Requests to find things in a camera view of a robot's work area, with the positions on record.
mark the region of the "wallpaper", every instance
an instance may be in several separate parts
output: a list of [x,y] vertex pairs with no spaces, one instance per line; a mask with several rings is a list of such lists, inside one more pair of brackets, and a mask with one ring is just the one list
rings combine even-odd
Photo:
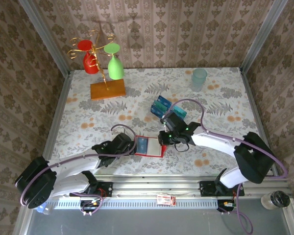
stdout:
[[14,181],[44,150],[63,81],[18,1],[0,0],[0,235],[12,234]]
[[247,73],[269,143],[294,196],[294,0],[289,0]]
[[[71,70],[70,39],[114,33],[125,68],[239,67],[273,0],[34,0]],[[101,38],[100,45],[106,40]],[[107,67],[108,57],[99,57]]]

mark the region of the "table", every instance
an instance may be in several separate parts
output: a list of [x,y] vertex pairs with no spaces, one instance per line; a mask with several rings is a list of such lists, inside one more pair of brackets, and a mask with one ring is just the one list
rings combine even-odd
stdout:
[[[158,136],[164,127],[150,112],[158,95],[172,102],[182,98],[199,100],[205,107],[203,121],[208,129],[240,138],[249,131],[258,133],[238,68],[206,68],[207,80],[199,93],[190,88],[193,70],[127,69],[126,96],[100,101],[90,100],[90,84],[101,82],[101,74],[74,71],[52,159],[81,153],[95,144],[112,140],[117,132],[111,133],[110,128],[118,123],[130,126],[137,135]],[[183,102],[178,106],[187,111],[186,123],[200,121],[195,103]],[[209,175],[234,165],[234,158],[214,149],[191,146],[189,151],[179,153],[169,146],[163,158],[123,156],[97,174]]]

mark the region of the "black mounting bracket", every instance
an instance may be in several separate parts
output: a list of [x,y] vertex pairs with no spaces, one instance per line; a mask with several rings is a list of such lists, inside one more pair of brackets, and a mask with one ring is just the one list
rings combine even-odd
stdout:
[[[233,191],[237,192],[238,185],[233,188],[229,188],[226,192],[221,194],[219,191],[216,190],[216,183],[215,181],[200,181],[199,182],[199,189],[200,189],[200,196],[201,197],[233,197]],[[240,195],[245,196],[244,188],[241,186]]]
[[[113,183],[112,182],[104,182],[98,181],[95,176],[88,170],[82,172],[88,179],[89,186],[83,192],[85,197],[89,194],[98,194],[103,197],[111,197],[113,191]],[[70,197],[76,197],[73,193],[70,193]]]
[[[113,191],[113,183],[112,182],[98,182],[97,188],[95,189],[94,194],[102,195],[103,197],[112,197],[112,191]],[[90,205],[90,203],[91,203],[90,200],[83,200],[80,202],[80,207],[83,208],[84,205],[87,205],[84,207],[84,211],[86,213],[93,212],[94,209],[99,206],[100,200],[95,199],[95,201],[97,201],[96,205]]]
[[225,202],[228,202],[229,200],[218,200],[218,208],[217,208],[217,211],[219,211],[219,212],[225,212],[225,211],[227,211],[227,212],[231,212],[231,211],[233,211],[234,210],[234,207],[226,207],[225,205],[224,205],[224,203]]

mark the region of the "metal frame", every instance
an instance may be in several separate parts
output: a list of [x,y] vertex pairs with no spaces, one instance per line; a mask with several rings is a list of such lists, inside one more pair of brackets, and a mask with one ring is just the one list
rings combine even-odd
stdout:
[[[127,174],[96,175],[99,181],[113,182],[112,197],[119,199],[156,199],[157,195],[169,194],[177,199],[228,199],[229,197],[201,197],[199,182],[214,181],[217,175],[203,174]],[[243,198],[261,198],[266,193],[282,190],[291,194],[286,180],[266,178],[261,184],[244,183]]]
[[249,70],[250,66],[258,55],[261,47],[269,36],[275,22],[277,21],[287,2],[288,0],[275,0],[273,2],[263,24],[259,29],[259,32],[257,33],[241,65],[241,68],[245,73]]
[[46,160],[50,160],[52,157],[53,148],[55,145],[55,140],[57,138],[58,131],[60,128],[62,114],[63,114],[65,103],[66,103],[66,100],[68,98],[68,94],[70,91],[73,75],[74,75],[74,71],[70,72],[70,74],[67,75],[67,77],[63,83],[63,87],[61,90],[59,101],[58,101],[57,107],[54,112],[52,124],[50,127],[47,142],[46,142],[45,149],[43,152],[43,156]]
[[[258,109],[257,109],[256,103],[255,103],[254,97],[252,95],[252,92],[251,92],[247,77],[246,77],[246,73],[242,68],[240,68],[240,71],[241,71],[242,79],[243,79],[243,82],[244,82],[244,85],[245,85],[247,97],[248,97],[252,112],[253,112],[254,117],[255,117],[256,125],[257,125],[258,131],[259,131],[259,135],[263,139],[263,141],[266,143],[266,145],[269,146],[268,140],[267,140],[267,137],[266,137],[266,134],[265,134],[265,130],[264,130],[264,127],[263,127],[263,125],[261,123],[260,116],[259,116],[259,113],[258,113]],[[273,171],[274,176],[279,175],[275,164],[273,164],[273,166],[272,166],[272,171]],[[292,235],[294,235],[294,199],[291,199],[291,204],[287,208],[283,208],[283,212],[284,212],[284,216],[285,216],[285,219],[287,221],[290,233]]]
[[[52,206],[52,210],[80,209],[80,198],[59,198],[50,199],[47,203]],[[149,209],[217,209],[217,199],[179,199],[175,206],[159,205],[155,199],[120,199],[106,198],[100,210],[149,210]]]
[[21,206],[12,235],[26,235],[34,210]]

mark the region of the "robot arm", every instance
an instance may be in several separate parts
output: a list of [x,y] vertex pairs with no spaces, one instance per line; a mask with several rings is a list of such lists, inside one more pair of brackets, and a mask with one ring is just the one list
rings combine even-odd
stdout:
[[[274,163],[274,160],[267,155],[236,141],[235,138],[227,140],[211,135],[196,122],[187,125],[174,112],[164,116],[161,121],[169,129],[168,132],[160,131],[158,140],[161,145],[183,143],[205,146],[236,159],[238,166],[223,170],[215,182],[217,191],[221,194],[246,181],[260,184]],[[256,133],[249,132],[244,136],[244,141],[273,154]]]
[[[81,154],[49,161],[39,157],[34,159],[17,178],[15,186],[20,193],[23,194],[25,191],[24,204],[29,209],[40,206],[49,198],[73,192],[97,194],[98,181],[93,173],[100,167],[110,165],[118,158],[118,154],[127,152],[129,154],[136,152],[135,142],[126,134],[120,133],[112,141],[94,145]],[[25,190],[37,176],[38,178]]]

